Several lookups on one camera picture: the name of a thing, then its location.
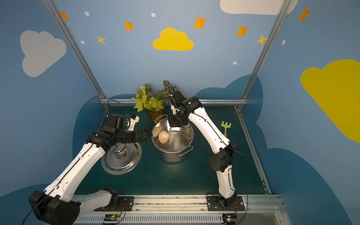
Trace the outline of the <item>steel pot lid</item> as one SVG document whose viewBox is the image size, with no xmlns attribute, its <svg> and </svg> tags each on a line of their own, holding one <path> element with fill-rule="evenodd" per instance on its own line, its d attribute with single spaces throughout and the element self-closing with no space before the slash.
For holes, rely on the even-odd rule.
<svg viewBox="0 0 360 225">
<path fill-rule="evenodd" d="M 123 175 L 132 171 L 142 158 L 139 143 L 117 143 L 102 157 L 103 169 L 112 175 Z"/>
</svg>

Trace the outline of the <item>stainless steel stock pot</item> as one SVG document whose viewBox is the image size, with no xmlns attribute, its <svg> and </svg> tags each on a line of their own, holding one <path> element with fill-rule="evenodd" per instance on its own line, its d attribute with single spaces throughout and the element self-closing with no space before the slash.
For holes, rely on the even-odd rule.
<svg viewBox="0 0 360 225">
<path fill-rule="evenodd" d="M 169 139 L 166 143 L 160 142 L 160 134 L 151 138 L 152 143 L 157 149 L 159 157 L 169 163 L 178 163 L 188 156 L 193 150 L 192 142 L 194 139 L 194 130 L 191 125 L 185 127 L 171 127 L 168 122 L 168 116 L 162 115 L 155 119 L 155 126 L 152 133 L 155 134 L 156 129 L 160 132 L 166 131 Z"/>
</svg>

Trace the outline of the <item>beige plastic ladle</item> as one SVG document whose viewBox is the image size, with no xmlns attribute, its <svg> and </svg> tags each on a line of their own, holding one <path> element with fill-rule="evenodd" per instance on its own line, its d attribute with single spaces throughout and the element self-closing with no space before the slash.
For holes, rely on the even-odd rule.
<svg viewBox="0 0 360 225">
<path fill-rule="evenodd" d="M 158 140 L 160 143 L 165 144 L 170 139 L 170 126 L 160 127 L 160 133 L 158 134 Z"/>
</svg>

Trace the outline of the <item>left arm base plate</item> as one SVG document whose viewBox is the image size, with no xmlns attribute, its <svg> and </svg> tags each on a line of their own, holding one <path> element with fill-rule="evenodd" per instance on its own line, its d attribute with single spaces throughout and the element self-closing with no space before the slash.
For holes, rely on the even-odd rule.
<svg viewBox="0 0 360 225">
<path fill-rule="evenodd" d="M 133 208 L 133 196 L 118 196 L 113 197 L 107 206 L 95 209 L 95 212 L 120 212 L 122 210 L 131 212 Z"/>
</svg>

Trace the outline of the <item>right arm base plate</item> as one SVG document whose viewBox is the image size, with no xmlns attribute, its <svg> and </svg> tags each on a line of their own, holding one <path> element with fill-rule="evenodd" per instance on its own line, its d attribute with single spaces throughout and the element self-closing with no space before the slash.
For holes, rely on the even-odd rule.
<svg viewBox="0 0 360 225">
<path fill-rule="evenodd" d="M 222 211 L 222 212 L 226 212 L 226 211 L 230 211 L 230 212 L 234 212 L 234 211 L 245 211 L 245 206 L 246 204 L 244 203 L 244 200 L 241 196 L 238 196 L 235 201 L 230 205 L 230 206 L 222 206 L 219 200 L 218 196 L 214 196 L 214 195 L 208 195 L 205 197 L 206 202 L 207 202 L 207 209 L 210 212 L 215 212 L 215 211 Z"/>
</svg>

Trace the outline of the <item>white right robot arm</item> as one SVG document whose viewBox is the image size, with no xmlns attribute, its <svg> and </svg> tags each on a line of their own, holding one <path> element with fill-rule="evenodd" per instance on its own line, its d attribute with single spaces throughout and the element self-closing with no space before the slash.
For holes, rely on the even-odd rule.
<svg viewBox="0 0 360 225">
<path fill-rule="evenodd" d="M 180 91 L 175 91 L 168 99 L 172 110 L 172 115 L 168 116 L 169 125 L 184 127 L 191 122 L 210 145 L 213 155 L 208 162 L 217 174 L 219 204 L 227 209 L 237 198 L 232 176 L 236 143 L 220 132 L 197 97 L 186 98 Z"/>
</svg>

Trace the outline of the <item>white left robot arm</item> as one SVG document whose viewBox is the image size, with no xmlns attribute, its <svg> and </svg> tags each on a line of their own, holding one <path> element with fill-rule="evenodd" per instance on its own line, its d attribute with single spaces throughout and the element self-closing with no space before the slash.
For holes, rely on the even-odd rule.
<svg viewBox="0 0 360 225">
<path fill-rule="evenodd" d="M 29 197 L 31 212 L 48 225 L 72 225 L 76 219 L 99 208 L 118 209 L 118 192 L 105 188 L 82 198 L 74 198 L 78 186 L 93 166 L 117 143 L 140 143 L 151 137 L 146 129 L 93 132 L 67 168 L 43 191 Z"/>
</svg>

